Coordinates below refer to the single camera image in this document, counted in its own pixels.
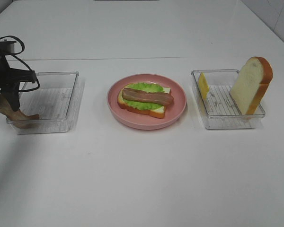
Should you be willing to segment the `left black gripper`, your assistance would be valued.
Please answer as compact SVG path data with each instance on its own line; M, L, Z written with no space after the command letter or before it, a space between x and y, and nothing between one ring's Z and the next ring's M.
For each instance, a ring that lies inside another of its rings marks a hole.
M10 55L24 66L26 70L10 67L6 56ZM13 111L18 111L20 107L19 92L30 92L37 90L37 87L30 89L20 89L21 82L37 83L37 76L28 64L21 60L15 53L7 53L0 50L0 94L7 100Z

